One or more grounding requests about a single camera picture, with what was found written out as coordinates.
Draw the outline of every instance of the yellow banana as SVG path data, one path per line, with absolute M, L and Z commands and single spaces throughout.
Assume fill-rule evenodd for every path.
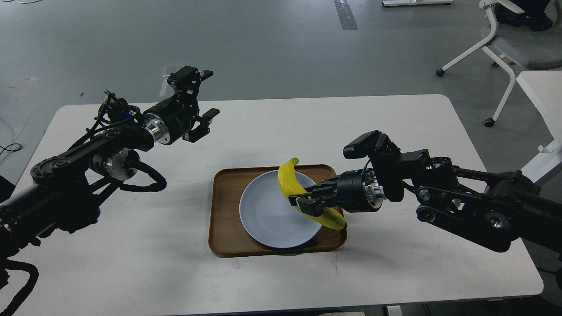
M 281 192 L 283 192 L 287 201 L 289 200 L 289 195 L 306 193 L 306 190 L 297 181 L 297 177 L 294 174 L 294 166 L 297 164 L 298 158 L 291 158 L 279 167 L 279 172 L 277 173 L 279 188 L 281 188 Z M 301 212 L 301 209 L 298 206 L 295 206 L 294 208 Z M 343 218 L 342 214 L 338 213 L 338 211 L 332 209 L 331 207 L 325 207 L 324 214 L 319 217 L 310 216 L 304 213 L 302 214 L 331 229 L 343 229 L 347 227 L 346 220 Z

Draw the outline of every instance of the gray floor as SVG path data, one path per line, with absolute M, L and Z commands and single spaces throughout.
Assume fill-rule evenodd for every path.
M 183 65 L 215 72 L 200 100 L 444 94 L 491 172 L 521 168 L 538 145 L 552 140 L 517 85 L 496 125 L 482 125 L 508 83 L 483 52 L 435 76 L 436 68 L 480 40 L 486 19 L 477 1 L 393 8 L 349 3 L 357 30 L 342 30 L 331 0 L 0 3 L 0 145 L 24 146 L 0 156 L 0 174 L 18 181 L 61 106 L 100 103 L 104 89 L 129 102 L 159 101 L 165 70 Z M 542 195 L 562 202 L 561 182 L 555 175 Z M 557 254 L 528 247 L 538 267 L 562 267 Z M 554 276 L 541 275 L 541 296 L 562 305 Z M 518 304 L 441 303 L 430 310 L 516 315 L 524 310 Z M 378 308 L 367 312 L 379 315 Z M 404 312 L 425 314 L 422 305 Z

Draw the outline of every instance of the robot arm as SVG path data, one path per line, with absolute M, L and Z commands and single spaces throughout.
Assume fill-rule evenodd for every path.
M 363 169 L 307 187 L 307 193 L 289 197 L 291 204 L 311 216 L 336 205 L 348 212 L 370 212 L 380 209 L 383 200 L 402 201 L 408 189 L 420 202 L 416 213 L 422 222 L 497 252 L 507 251 L 518 237 L 562 252 L 562 204 L 540 198 L 540 188 L 520 170 L 485 173 L 454 166 L 448 157 L 430 157 L 427 149 L 402 153 L 377 130 L 359 136 L 343 154 L 347 159 L 368 157 L 372 168 L 368 162 Z M 477 192 L 458 178 L 486 182 L 487 188 Z
M 189 66 L 170 74 L 167 82 L 174 95 L 142 114 L 138 107 L 106 91 L 96 122 L 86 134 L 66 152 L 31 169 L 34 184 L 0 204 L 0 288 L 8 284 L 6 269 L 30 273 L 28 283 L 0 314 L 15 312 L 38 277 L 35 266 L 9 257 L 29 243 L 39 246 L 38 237 L 48 237 L 57 228 L 73 233 L 96 223 L 100 205 L 117 189 L 157 192 L 166 187 L 166 179 L 141 162 L 135 150 L 148 151 L 155 142 L 170 145 L 180 137 L 196 142 L 207 135 L 219 110 L 199 116 L 197 95 L 201 82 L 212 75 L 212 71 L 200 73 Z M 88 169 L 103 178 L 89 184 Z M 144 187 L 124 183 L 139 170 L 155 182 Z

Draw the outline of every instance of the wooden tray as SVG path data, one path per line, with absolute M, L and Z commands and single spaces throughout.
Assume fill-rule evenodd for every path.
M 322 226 L 316 236 L 306 243 L 294 248 L 278 249 L 257 242 L 246 232 L 238 209 L 242 192 L 257 176 L 277 169 L 279 167 L 224 169 L 215 175 L 209 226 L 209 248 L 215 255 L 239 257 L 332 251 L 346 241 L 346 229 L 337 231 Z M 295 170 L 306 174 L 316 183 L 336 175 L 334 169 L 327 165 L 302 165 L 296 166 Z M 343 215 L 340 207 L 335 209 Z

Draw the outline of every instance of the plate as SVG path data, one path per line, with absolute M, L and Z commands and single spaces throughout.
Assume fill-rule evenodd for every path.
M 240 198 L 240 220 L 253 239 L 274 248 L 302 245 L 318 233 L 322 225 L 297 211 L 283 196 L 277 170 L 256 177 Z M 297 181 L 308 187 L 314 180 L 296 172 Z

